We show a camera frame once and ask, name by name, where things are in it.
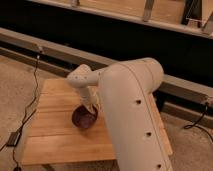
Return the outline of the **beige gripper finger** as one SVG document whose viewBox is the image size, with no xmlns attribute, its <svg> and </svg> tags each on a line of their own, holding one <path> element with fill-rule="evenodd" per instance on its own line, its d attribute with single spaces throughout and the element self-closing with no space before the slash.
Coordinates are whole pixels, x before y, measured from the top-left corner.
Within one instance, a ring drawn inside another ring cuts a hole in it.
<svg viewBox="0 0 213 171">
<path fill-rule="evenodd" d="M 87 105 L 86 108 L 91 114 L 95 114 L 95 110 L 93 109 L 93 105 Z"/>
</svg>

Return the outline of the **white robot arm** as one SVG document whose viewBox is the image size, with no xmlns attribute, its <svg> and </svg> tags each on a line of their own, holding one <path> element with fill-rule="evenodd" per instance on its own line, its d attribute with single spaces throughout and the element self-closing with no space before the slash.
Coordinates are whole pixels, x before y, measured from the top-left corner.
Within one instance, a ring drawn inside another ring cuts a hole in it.
<svg viewBox="0 0 213 171">
<path fill-rule="evenodd" d="M 74 112 L 73 122 L 78 127 L 91 123 L 96 106 L 102 107 L 120 171 L 173 171 L 152 109 L 152 93 L 163 77 L 161 64 L 153 58 L 95 71 L 82 64 L 67 76 L 88 112 Z"/>
</svg>

